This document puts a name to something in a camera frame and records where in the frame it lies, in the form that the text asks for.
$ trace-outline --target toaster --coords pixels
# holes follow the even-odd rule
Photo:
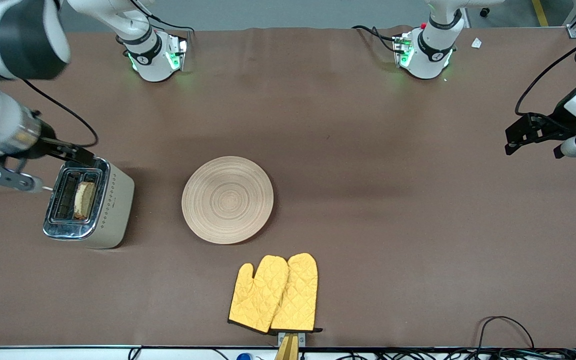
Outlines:
[[[105,159],[95,157],[92,167],[67,161],[55,181],[43,233],[87,248],[116,248],[126,232],[134,193],[132,178]]]

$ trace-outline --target tabletop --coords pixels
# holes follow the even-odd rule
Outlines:
[[[504,151],[519,95],[576,45],[563,28],[466,29],[432,80],[358,30],[197,32],[185,71],[159,83],[114,34],[68,39],[71,66],[34,84],[98,131],[134,203],[123,244],[90,250],[42,234],[47,191],[0,188],[0,345],[275,344],[227,323],[238,268],[311,253],[324,330],[309,346],[473,346],[484,317],[507,315],[538,347],[576,347],[576,159],[554,159],[554,141]],[[0,86],[89,141],[23,83]],[[522,109],[548,114],[575,86],[567,59]],[[275,191],[267,225],[230,246],[181,210],[190,175],[222,156],[253,160]],[[26,173],[50,185],[60,166]],[[484,344],[526,339],[491,323]]]

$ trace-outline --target quilted fabric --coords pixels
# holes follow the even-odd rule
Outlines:
[[[286,289],[288,264],[283,257],[266,255],[254,277],[253,271],[249,263],[239,269],[228,322],[267,333]]]
[[[313,331],[319,278],[317,262],[310,253],[299,253],[288,260],[288,268],[288,283],[270,328]]]

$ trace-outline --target oven mitt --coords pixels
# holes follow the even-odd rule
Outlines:
[[[310,253],[298,253],[288,260],[288,269],[288,283],[270,328],[273,333],[317,333],[317,262]]]
[[[253,271],[249,263],[239,269],[228,322],[265,334],[286,289],[288,264],[283,257],[266,255],[254,276]]]

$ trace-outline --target beige round placemat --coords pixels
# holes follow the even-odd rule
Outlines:
[[[198,237],[215,244],[235,244],[264,226],[273,202],[273,185],[258,164],[224,156],[206,162],[190,176],[181,208]]]

